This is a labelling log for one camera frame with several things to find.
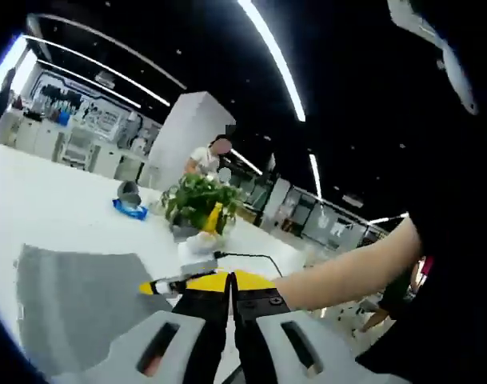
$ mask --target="person in white shirt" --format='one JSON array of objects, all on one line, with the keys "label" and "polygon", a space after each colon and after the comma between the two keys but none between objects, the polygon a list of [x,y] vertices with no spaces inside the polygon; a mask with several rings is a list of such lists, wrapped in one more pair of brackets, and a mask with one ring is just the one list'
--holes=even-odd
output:
[{"label": "person in white shirt", "polygon": [[185,166],[187,174],[216,174],[220,166],[219,155],[228,153],[232,144],[226,134],[219,134],[207,147],[200,146],[188,159]]}]

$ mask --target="black ceiling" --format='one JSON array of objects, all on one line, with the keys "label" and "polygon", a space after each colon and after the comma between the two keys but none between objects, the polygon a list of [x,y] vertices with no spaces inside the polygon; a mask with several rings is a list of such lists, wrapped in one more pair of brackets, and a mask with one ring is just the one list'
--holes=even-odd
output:
[{"label": "black ceiling", "polygon": [[[395,26],[386,0],[253,3],[289,65],[304,123],[297,121],[265,43],[235,0],[30,1],[11,14],[9,26],[22,30],[19,16],[46,13],[100,30],[150,58],[187,90],[102,38],[40,19],[45,39],[119,70],[172,104],[183,92],[209,91],[249,134],[271,137],[279,171],[293,184],[315,192],[312,151],[324,198],[368,219],[403,213],[408,166],[433,136],[433,124],[426,122],[444,121],[445,111],[459,105],[437,68],[440,52]],[[49,49],[56,65],[88,78],[99,72],[92,63]],[[123,80],[116,80],[115,90],[159,122],[170,111]],[[260,162],[258,151],[248,147],[243,154]],[[349,206],[344,194],[364,206]]]}]

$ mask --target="gray gripper housing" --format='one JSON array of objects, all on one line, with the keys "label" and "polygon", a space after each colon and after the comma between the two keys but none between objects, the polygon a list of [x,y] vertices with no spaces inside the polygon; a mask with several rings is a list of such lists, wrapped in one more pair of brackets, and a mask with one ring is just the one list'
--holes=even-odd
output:
[{"label": "gray gripper housing", "polygon": [[[177,329],[158,372],[148,378],[138,371],[138,363],[150,341],[165,324]],[[55,377],[57,384],[182,384],[190,359],[205,321],[182,314],[158,311],[127,334],[117,338],[105,361],[83,373]],[[283,326],[295,329],[313,357],[319,373],[307,374]],[[341,337],[303,311],[263,316],[257,319],[269,352],[278,384],[403,384],[407,381],[390,374],[375,374],[355,362]]]}]

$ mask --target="blue tray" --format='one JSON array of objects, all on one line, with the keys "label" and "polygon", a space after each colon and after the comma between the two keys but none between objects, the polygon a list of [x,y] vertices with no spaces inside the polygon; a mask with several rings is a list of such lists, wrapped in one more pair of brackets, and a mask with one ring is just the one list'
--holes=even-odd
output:
[{"label": "blue tray", "polygon": [[114,208],[116,210],[118,210],[122,214],[130,216],[131,218],[136,218],[137,220],[143,220],[147,216],[147,208],[145,208],[144,206],[138,206],[137,208],[129,208],[124,206],[121,200],[118,198],[112,200],[112,203],[114,204]]}]

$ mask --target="person in black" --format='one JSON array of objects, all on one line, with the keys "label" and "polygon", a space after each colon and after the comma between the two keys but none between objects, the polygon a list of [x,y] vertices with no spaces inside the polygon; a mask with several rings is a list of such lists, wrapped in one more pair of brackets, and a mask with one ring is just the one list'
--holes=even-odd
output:
[{"label": "person in black", "polygon": [[9,105],[10,87],[12,86],[12,81],[14,80],[15,75],[16,69],[11,68],[7,71],[5,79],[3,80],[2,90],[0,90],[0,118],[2,118]]},{"label": "person in black", "polygon": [[417,293],[416,276],[419,270],[418,266],[419,263],[416,262],[415,265],[404,270],[385,288],[383,296],[378,302],[377,311],[365,322],[360,332],[367,332],[374,326],[384,322],[387,318],[398,320],[405,313],[410,303],[409,295],[407,294],[409,286],[412,287],[414,293]]},{"label": "person in black", "polygon": [[[276,286],[291,309],[313,310],[373,294],[432,255],[406,313],[357,361],[415,383],[481,382],[487,380],[487,2],[410,3],[443,41],[456,94],[426,103],[433,115],[419,111],[429,129],[416,143],[417,156],[394,164],[404,176],[409,217],[382,240]],[[427,83],[425,100],[432,101],[429,90]]]}]

